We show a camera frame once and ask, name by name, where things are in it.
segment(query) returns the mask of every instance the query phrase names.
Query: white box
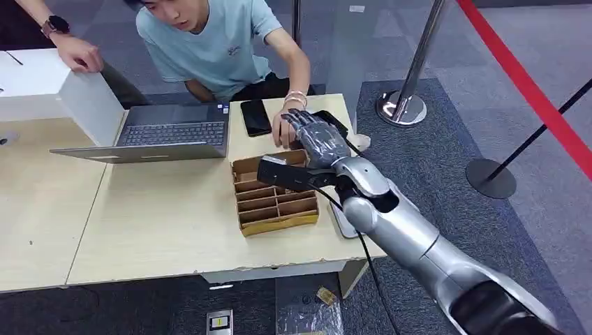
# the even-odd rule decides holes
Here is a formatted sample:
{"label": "white box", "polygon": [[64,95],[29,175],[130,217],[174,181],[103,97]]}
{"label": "white box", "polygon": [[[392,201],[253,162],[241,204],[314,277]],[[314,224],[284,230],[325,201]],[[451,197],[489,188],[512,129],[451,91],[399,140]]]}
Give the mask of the white box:
{"label": "white box", "polygon": [[100,73],[74,73],[57,49],[0,52],[0,121],[71,117],[98,146],[114,144],[124,109]]}

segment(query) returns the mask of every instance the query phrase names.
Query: bracelet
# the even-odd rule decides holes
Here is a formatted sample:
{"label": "bracelet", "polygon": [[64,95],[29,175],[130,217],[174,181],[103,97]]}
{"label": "bracelet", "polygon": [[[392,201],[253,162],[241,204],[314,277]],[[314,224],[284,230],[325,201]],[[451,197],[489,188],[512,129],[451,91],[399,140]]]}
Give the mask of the bracelet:
{"label": "bracelet", "polygon": [[304,99],[301,98],[297,98],[295,96],[288,96],[286,97],[286,99],[283,101],[283,104],[285,105],[288,101],[298,101],[299,103],[302,104],[302,109],[305,110],[306,109],[306,101]]}
{"label": "bracelet", "polygon": [[287,103],[288,101],[299,101],[303,108],[306,108],[309,102],[309,100],[306,98],[306,94],[302,93],[301,91],[289,91],[288,95],[286,95],[286,97],[283,99],[283,103]]}
{"label": "bracelet", "polygon": [[306,99],[306,94],[302,93],[301,91],[289,91],[288,94],[286,94],[286,98],[293,94],[299,94],[302,96],[302,98]]}

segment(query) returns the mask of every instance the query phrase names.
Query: person's hand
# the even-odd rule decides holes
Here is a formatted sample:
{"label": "person's hand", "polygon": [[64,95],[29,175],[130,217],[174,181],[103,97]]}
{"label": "person's hand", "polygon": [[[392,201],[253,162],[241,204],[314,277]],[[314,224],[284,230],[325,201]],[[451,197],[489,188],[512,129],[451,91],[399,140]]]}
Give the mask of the person's hand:
{"label": "person's hand", "polygon": [[288,101],[284,103],[282,110],[276,114],[272,124],[274,143],[276,147],[283,146],[287,149],[290,143],[296,139],[296,130],[290,125],[285,119],[282,119],[281,115],[288,113],[290,108],[303,109],[301,103],[298,101]]}
{"label": "person's hand", "polygon": [[52,42],[64,63],[74,72],[95,73],[103,69],[103,59],[95,45],[64,33],[52,33]]}

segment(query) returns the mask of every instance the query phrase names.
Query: red barrier rope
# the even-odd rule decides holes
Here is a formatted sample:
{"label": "red barrier rope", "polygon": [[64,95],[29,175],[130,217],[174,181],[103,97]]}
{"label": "red barrier rope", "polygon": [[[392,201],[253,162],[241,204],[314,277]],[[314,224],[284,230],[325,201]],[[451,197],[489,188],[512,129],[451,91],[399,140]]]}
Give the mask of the red barrier rope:
{"label": "red barrier rope", "polygon": [[592,180],[592,151],[570,127],[539,86],[528,75],[518,59],[514,57],[501,38],[479,12],[471,0],[457,0],[468,20],[471,21],[489,51],[497,59],[516,88],[537,113],[542,122],[578,164],[584,174]]}

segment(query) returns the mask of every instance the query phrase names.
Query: young man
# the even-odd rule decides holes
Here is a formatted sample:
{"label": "young man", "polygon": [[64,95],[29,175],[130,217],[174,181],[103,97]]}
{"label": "young man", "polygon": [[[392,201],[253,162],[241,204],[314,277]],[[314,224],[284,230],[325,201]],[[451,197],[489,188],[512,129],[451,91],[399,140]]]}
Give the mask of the young man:
{"label": "young man", "polygon": [[124,108],[148,104],[146,98],[137,88],[117,70],[103,62],[96,46],[74,37],[69,34],[69,31],[52,29],[50,18],[53,17],[53,20],[62,19],[54,16],[43,0],[17,0],[16,2],[8,0],[2,6],[2,11],[0,11],[0,47],[3,50],[43,49],[55,45],[62,61],[72,71],[101,72]]}
{"label": "young man", "polygon": [[[136,17],[138,33],[165,81],[185,82],[200,101],[286,97],[273,138],[288,147],[295,132],[280,114],[306,107],[310,63],[264,0],[137,1],[145,6]],[[255,56],[254,37],[287,63],[289,80],[278,79],[268,60]]]}

